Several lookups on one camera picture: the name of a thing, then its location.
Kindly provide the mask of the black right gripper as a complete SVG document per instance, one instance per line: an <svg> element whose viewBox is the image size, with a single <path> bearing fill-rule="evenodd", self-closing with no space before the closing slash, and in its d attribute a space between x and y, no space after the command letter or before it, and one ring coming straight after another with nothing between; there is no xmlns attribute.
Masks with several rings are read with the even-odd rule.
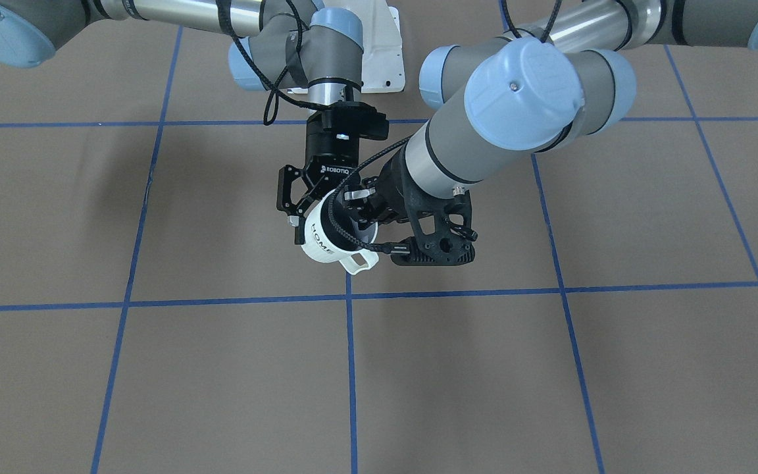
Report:
<svg viewBox="0 0 758 474"><path fill-rule="evenodd" d="M277 210L298 228L312 204L323 198L360 162L360 140L388 139L387 115L363 102L339 101L314 112L306 122L305 165L299 170L285 165L279 170ZM305 193L295 201L293 189L303 183Z"/></svg>

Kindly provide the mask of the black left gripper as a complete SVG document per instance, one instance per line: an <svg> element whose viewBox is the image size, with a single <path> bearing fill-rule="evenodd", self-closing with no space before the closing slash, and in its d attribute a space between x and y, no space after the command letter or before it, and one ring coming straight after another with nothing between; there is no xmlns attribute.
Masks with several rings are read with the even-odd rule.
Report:
<svg viewBox="0 0 758 474"><path fill-rule="evenodd" d="M403 195L404 158L395 154L383 165L381 173L370 179L360 181L360 175L353 173L347 180L343 192L362 191L367 188L376 190L366 199L355 200L343 205L343 225L366 228L378 224L407 224L411 221L405 207Z"/></svg>

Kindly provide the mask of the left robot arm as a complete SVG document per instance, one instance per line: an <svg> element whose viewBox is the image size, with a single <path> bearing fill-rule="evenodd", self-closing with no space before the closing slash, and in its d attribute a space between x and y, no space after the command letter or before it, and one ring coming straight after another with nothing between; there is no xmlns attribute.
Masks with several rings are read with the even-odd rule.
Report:
<svg viewBox="0 0 758 474"><path fill-rule="evenodd" d="M636 78L622 50L646 44L758 50L758 1L586 1L555 23L476 46L442 46L419 84L436 114L374 184L330 199L364 225L433 216L471 222L473 186L530 153L594 135L629 112Z"/></svg>

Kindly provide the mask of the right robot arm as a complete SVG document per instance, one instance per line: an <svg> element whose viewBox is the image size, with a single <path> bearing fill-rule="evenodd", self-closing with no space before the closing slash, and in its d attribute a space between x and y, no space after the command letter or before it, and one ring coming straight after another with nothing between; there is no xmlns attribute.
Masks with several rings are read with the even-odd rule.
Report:
<svg viewBox="0 0 758 474"><path fill-rule="evenodd" d="M277 207L295 227L318 204L335 225L364 216L361 139L388 137L385 114L361 99L370 40L356 9L325 1L0 1L0 63L36 67L89 25L136 19L228 36L228 62L245 90L266 90L309 111L303 168L280 171Z"/></svg>

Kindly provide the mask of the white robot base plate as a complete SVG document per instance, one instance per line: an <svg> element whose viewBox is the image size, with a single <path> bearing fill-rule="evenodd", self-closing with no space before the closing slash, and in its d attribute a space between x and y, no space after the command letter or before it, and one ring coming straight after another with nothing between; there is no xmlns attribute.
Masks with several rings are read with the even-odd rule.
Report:
<svg viewBox="0 0 758 474"><path fill-rule="evenodd" d="M404 90L405 72L398 11L386 1L315 1L318 9L348 9L362 24L361 89L352 96L342 84L314 85L310 89L291 88L287 92L302 100L332 104L335 100L360 100L362 93L396 93Z"/></svg>

